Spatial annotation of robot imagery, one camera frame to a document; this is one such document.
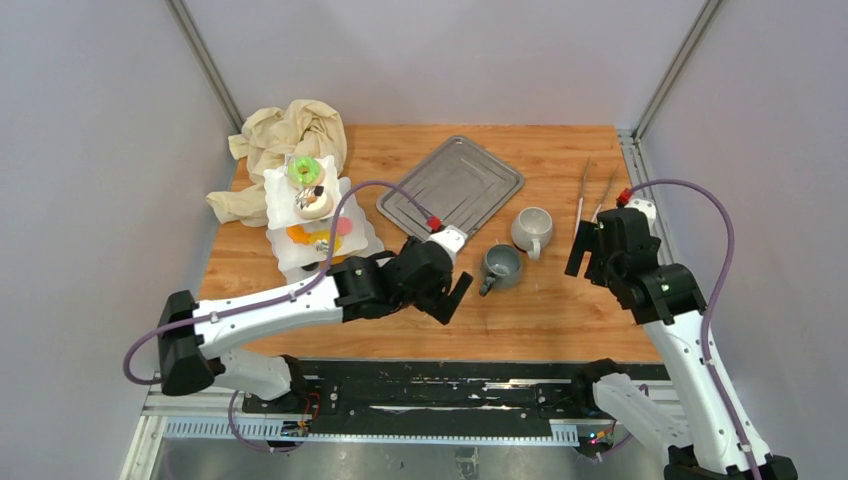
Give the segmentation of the metal tongs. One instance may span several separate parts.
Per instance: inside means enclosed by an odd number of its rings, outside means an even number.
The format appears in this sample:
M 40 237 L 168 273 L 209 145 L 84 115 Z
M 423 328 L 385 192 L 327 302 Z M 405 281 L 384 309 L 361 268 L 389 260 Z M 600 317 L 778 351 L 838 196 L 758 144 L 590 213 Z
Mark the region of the metal tongs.
M 597 220 L 597 216 L 607 203 L 612 188 L 618 179 L 619 168 L 614 167 L 608 173 L 603 188 L 600 188 L 596 185 L 598 178 L 593 174 L 594 169 L 593 157 L 588 156 L 583 164 L 578 186 L 573 237 L 577 236 L 582 221 L 595 222 Z

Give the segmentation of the white ceramic mug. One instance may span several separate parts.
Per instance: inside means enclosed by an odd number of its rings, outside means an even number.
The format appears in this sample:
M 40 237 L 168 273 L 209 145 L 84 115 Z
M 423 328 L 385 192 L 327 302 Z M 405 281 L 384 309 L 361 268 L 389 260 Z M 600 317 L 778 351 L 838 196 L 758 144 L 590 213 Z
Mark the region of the white ceramic mug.
M 531 260 L 538 260 L 553 234 L 553 219 L 540 207 L 524 208 L 513 220 L 511 239 Z

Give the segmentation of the grey ceramic mug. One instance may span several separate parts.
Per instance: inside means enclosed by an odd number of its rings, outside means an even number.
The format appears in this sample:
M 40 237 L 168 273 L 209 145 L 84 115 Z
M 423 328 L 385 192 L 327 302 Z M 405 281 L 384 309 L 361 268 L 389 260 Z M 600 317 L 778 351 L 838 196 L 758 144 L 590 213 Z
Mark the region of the grey ceramic mug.
M 489 248 L 482 258 L 484 274 L 478 290 L 485 297 L 493 290 L 515 287 L 522 276 L 521 252 L 512 245 L 497 244 Z

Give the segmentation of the pink macaron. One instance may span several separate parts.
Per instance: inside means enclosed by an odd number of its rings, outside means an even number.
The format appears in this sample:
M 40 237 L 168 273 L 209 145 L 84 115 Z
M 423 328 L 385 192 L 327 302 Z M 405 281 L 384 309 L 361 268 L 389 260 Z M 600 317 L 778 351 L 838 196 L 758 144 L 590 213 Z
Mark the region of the pink macaron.
M 336 224 L 336 235 L 346 236 L 354 230 L 353 221 L 349 217 L 340 217 Z

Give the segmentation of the yellow cake cube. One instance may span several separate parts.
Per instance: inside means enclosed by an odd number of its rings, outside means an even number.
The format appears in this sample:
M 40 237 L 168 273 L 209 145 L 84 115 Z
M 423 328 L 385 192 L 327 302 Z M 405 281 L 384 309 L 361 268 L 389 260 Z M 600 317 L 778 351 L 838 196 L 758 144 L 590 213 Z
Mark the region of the yellow cake cube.
M 333 235 L 330 230 L 310 232 L 310 243 L 318 253 L 336 256 L 342 246 L 342 236 Z

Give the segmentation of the white chocolate donut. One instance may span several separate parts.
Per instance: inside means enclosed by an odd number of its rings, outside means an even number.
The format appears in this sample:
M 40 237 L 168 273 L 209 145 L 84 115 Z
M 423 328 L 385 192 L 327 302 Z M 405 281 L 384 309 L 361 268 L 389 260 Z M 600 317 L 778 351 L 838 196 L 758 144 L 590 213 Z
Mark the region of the white chocolate donut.
M 294 197 L 294 212 L 306 220 L 318 220 L 330 214 L 335 201 L 323 185 L 301 189 Z

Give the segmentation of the orange fish pastry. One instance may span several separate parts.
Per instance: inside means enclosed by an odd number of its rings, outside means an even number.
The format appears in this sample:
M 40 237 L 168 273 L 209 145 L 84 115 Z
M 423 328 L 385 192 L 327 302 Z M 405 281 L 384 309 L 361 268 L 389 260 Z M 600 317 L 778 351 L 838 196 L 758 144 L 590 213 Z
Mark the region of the orange fish pastry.
M 311 234 L 304 230 L 302 225 L 293 225 L 286 228 L 286 235 L 296 244 L 308 245 Z

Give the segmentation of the white three-tier dessert stand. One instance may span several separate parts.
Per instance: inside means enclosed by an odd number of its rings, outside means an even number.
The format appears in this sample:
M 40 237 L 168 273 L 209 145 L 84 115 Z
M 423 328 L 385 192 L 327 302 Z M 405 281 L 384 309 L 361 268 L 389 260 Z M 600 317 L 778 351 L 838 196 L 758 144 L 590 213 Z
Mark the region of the white three-tier dessert stand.
M 304 280 L 326 264 L 384 249 L 374 226 L 338 173 L 332 155 L 316 158 L 287 154 L 282 166 L 263 172 L 266 237 L 277 267 L 291 283 Z

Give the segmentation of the green frosted donut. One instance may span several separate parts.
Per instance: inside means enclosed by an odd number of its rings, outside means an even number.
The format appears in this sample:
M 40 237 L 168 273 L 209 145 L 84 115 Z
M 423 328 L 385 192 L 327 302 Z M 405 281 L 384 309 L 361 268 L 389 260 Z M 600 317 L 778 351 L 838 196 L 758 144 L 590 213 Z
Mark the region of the green frosted donut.
M 307 188 L 320 185 L 325 171 L 322 164 L 314 157 L 292 156 L 286 160 L 285 175 L 295 188 Z

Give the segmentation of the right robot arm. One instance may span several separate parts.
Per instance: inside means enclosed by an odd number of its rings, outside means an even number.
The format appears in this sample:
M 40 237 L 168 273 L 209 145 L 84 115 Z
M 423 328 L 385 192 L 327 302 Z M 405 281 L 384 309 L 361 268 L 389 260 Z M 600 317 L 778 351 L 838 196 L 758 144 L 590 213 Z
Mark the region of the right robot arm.
M 685 414 L 675 420 L 606 358 L 577 370 L 571 400 L 582 415 L 611 416 L 659 457 L 666 479 L 795 479 L 794 462 L 773 453 L 733 392 L 706 324 L 707 303 L 691 271 L 662 265 L 643 202 L 580 221 L 565 268 L 607 288 L 658 352 Z

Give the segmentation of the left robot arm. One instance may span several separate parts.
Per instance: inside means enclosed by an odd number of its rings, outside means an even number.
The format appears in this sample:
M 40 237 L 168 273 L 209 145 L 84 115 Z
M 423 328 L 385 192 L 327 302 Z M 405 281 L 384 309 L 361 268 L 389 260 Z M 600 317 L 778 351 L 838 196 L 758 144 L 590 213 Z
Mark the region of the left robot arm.
M 161 390 L 184 396 L 210 386 L 251 393 L 283 413 L 298 411 L 306 386 L 294 358 L 270 357 L 243 345 L 307 326 L 379 319 L 413 306 L 450 322 L 473 280 L 452 279 L 464 233 L 446 228 L 407 239 L 399 253 L 353 256 L 303 281 L 241 297 L 197 302 L 171 294 L 156 330 Z

